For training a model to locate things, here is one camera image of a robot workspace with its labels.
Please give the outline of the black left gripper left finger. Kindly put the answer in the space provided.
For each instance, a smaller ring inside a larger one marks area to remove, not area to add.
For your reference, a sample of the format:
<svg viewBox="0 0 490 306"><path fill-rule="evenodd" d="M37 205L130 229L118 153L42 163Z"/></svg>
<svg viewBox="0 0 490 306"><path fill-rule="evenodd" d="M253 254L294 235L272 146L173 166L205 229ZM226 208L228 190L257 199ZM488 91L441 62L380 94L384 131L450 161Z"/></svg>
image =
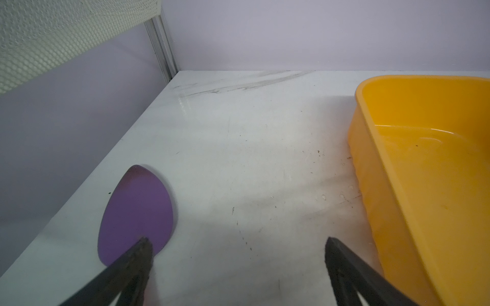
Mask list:
<svg viewBox="0 0 490 306"><path fill-rule="evenodd" d="M153 266L153 245L141 238L62 305L143 305Z"/></svg>

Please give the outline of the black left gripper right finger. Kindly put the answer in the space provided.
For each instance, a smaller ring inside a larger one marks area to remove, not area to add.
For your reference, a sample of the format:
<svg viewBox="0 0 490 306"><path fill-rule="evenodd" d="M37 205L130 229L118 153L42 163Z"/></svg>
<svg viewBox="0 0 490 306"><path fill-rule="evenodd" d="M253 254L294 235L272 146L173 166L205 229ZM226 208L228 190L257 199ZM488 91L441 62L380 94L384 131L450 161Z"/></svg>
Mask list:
<svg viewBox="0 0 490 306"><path fill-rule="evenodd" d="M327 239L325 266L338 305L416 305L337 238Z"/></svg>

